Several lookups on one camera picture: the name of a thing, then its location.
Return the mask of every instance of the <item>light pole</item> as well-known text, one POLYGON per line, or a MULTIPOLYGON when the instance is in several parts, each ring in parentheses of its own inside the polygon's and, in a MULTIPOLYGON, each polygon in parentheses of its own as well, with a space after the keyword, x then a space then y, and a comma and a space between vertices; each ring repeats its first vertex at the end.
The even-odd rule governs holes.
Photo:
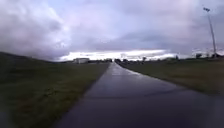
POLYGON ((214 57, 217 57, 217 52, 216 52, 216 44, 215 44, 215 34, 214 34, 214 30, 213 30, 213 26, 212 26, 212 21, 211 21, 211 17, 209 12, 211 11, 209 8, 203 8, 206 12, 207 12, 207 16, 208 16, 208 21, 209 21, 209 25, 210 25, 210 29, 211 29, 211 35, 212 35, 212 42, 213 42, 213 49, 214 49, 214 57))

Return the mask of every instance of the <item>sky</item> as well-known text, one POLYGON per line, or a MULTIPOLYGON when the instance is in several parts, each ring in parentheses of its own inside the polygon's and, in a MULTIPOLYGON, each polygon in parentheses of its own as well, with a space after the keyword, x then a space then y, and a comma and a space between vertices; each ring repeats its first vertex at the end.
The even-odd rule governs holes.
POLYGON ((0 51, 44 60, 224 51, 223 0, 0 0, 0 51))

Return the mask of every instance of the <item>building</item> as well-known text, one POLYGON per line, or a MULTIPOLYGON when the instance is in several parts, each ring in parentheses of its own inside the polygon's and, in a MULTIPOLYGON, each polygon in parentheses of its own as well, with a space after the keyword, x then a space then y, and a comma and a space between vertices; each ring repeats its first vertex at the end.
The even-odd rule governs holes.
POLYGON ((83 64, 83 63, 87 63, 88 61, 89 61, 89 58, 76 58, 73 60, 73 63, 83 64))

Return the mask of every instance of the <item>green grass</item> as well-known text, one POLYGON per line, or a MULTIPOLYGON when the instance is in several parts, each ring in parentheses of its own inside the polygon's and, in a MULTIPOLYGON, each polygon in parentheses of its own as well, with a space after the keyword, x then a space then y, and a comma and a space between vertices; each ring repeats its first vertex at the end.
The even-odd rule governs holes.
POLYGON ((107 66, 52 63, 0 53, 0 97, 19 128, 48 128, 107 66))
POLYGON ((135 62, 123 67, 207 94, 224 93, 223 60, 135 62))

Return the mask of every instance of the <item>asphalt path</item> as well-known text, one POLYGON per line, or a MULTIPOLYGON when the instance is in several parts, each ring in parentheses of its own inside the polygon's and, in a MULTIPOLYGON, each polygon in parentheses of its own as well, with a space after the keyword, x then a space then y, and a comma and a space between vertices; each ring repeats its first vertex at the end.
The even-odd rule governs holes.
POLYGON ((112 63, 55 128, 223 128, 224 100, 112 63))

